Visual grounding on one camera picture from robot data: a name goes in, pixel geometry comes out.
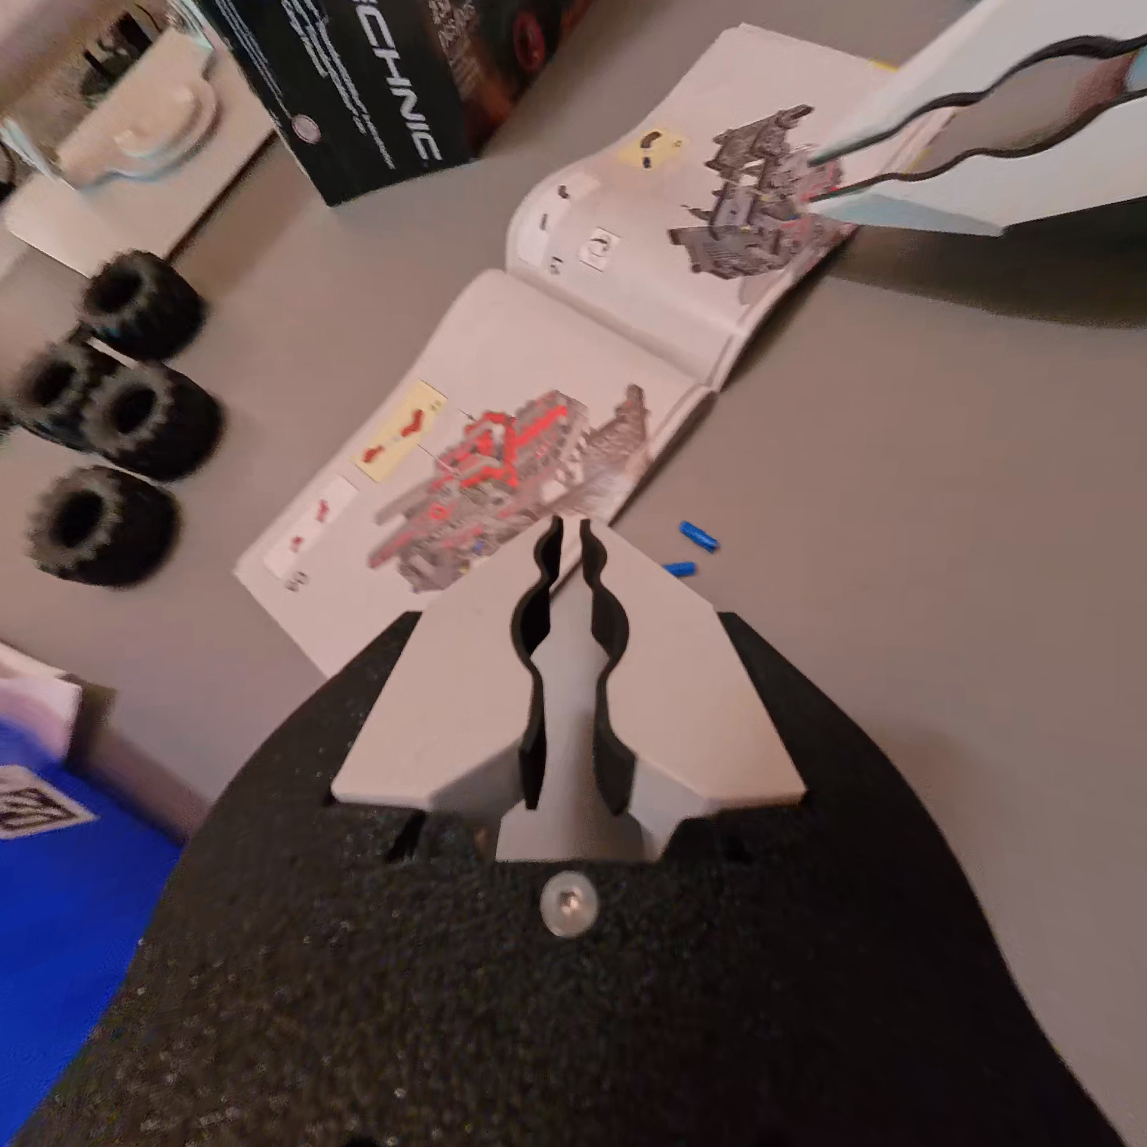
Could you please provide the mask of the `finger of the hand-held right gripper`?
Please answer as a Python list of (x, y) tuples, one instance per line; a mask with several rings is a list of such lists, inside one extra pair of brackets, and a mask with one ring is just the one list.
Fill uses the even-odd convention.
[(1144, 89), (1027, 150), (979, 148), (934, 171), (886, 173), (811, 200), (849, 225), (1001, 236), (1010, 226), (1117, 204), (1145, 192)]
[(1144, 1), (983, 1), (895, 69), (826, 135), (814, 159), (868, 148), (939, 107), (968, 106), (1053, 55), (1107, 57), (1144, 44)]

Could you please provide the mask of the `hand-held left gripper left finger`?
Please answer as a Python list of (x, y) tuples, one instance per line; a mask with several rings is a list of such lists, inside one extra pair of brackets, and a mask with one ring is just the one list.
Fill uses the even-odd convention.
[(562, 547), (564, 520), (540, 520), (422, 611), (334, 776), (338, 802), (452, 813), (494, 858), (504, 816), (536, 809), (545, 776), (534, 652)]

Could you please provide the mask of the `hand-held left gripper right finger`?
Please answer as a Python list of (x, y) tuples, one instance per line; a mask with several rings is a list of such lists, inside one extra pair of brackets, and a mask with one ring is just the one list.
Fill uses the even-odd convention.
[(579, 526), (595, 681), (592, 769), (657, 861), (684, 821), (799, 804), (807, 786), (719, 612), (613, 529)]

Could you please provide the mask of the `grey desk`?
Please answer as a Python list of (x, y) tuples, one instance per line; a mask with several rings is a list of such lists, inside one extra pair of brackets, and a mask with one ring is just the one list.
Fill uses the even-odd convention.
[[(72, 451), (2, 445), (2, 641), (119, 692), (184, 830), (321, 675), (240, 552), (502, 263), (539, 178), (611, 143), (741, 21), (901, 62), (962, 2), (595, 2), (482, 159), (336, 210), (274, 139), (181, 251), (180, 368), (229, 409), (185, 535), (127, 592), (37, 570)], [(788, 296), (617, 528), (721, 551), (698, 588), (882, 746), (958, 853), (1040, 1022), (1144, 1144), (1144, 212), (1089, 233), (856, 233)]]

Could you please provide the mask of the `black toy tire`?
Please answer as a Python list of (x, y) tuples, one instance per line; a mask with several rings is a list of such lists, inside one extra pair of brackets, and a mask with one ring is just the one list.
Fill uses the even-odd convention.
[(217, 398), (164, 363), (119, 365), (93, 389), (80, 413), (94, 453), (155, 481), (198, 469), (222, 427)]
[(46, 343), (13, 382), (9, 405), (16, 421), (42, 435), (80, 438), (84, 406), (104, 372), (104, 356), (90, 345)]
[(164, 563), (179, 526), (179, 503), (164, 487), (90, 465), (68, 470), (43, 491), (24, 536), (42, 572), (119, 589), (142, 582)]
[(206, 301), (158, 255), (127, 249), (88, 279), (78, 319), (112, 350), (138, 361), (165, 361), (200, 333)]

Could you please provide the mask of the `toy instruction booklet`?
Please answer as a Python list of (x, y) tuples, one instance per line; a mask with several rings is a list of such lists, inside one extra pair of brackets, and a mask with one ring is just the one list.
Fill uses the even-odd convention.
[(889, 65), (743, 23), (613, 145), (539, 181), (370, 417), (239, 558), (332, 677), (551, 514), (611, 521), (758, 326), (853, 226), (814, 197), (911, 162), (934, 118), (812, 155)]

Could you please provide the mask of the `white paper slip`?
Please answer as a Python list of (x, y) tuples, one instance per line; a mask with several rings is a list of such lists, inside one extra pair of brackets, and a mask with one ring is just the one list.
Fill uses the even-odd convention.
[(67, 759), (82, 708), (82, 685), (64, 670), (1, 644), (1, 731), (57, 764)]

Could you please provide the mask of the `blue storage bin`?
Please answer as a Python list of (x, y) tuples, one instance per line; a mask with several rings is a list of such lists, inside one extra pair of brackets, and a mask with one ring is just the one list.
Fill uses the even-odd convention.
[(180, 845), (2, 720), (1, 1141), (119, 989)]

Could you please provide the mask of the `dark toy truck box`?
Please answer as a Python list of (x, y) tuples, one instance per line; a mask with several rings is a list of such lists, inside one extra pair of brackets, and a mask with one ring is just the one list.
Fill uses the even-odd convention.
[(478, 158), (591, 1), (198, 6), (327, 206)]

